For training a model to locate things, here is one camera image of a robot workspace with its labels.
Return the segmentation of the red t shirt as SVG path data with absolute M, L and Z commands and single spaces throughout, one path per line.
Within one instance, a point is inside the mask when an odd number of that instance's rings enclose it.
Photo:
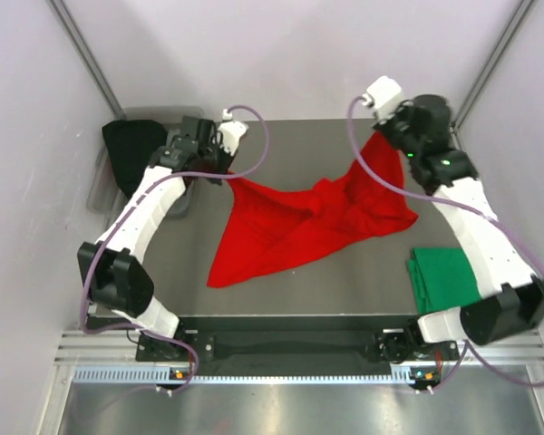
M 338 179 L 281 191 L 231 179 L 233 205 L 207 284 L 222 288 L 306 265 L 371 237 L 402 232 L 418 219 L 403 196 L 354 161 Z

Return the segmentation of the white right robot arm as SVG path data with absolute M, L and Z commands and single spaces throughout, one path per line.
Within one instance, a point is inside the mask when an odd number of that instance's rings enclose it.
M 481 177 L 452 141 L 452 111 L 439 95 L 412 100 L 371 97 L 374 128 L 404 154 L 415 182 L 446 219 L 474 274 L 480 300 L 420 316 L 404 337 L 418 359 L 439 342 L 497 342 L 537 328 L 544 319 L 544 275 L 530 266 L 486 199 Z

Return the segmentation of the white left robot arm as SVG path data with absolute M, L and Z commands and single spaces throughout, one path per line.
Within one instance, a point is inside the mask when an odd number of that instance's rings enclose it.
M 77 253 L 83 281 L 81 314 L 101 305 L 137 329 L 157 334 L 156 348 L 166 358 L 180 358 L 188 339 L 178 332 L 180 319 L 154 295 L 154 284 L 142 263 L 146 250 L 172 206 L 197 177 L 220 179 L 236 157 L 248 131 L 229 111 L 221 123 L 184 117 L 167 133 L 121 214 L 94 243 Z

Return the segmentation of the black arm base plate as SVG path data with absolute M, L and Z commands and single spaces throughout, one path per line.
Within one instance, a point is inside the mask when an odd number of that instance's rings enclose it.
M 204 363 L 236 355 L 352 354 L 371 363 L 458 359 L 457 344 L 427 344 L 412 315 L 184 316 L 170 338 Z

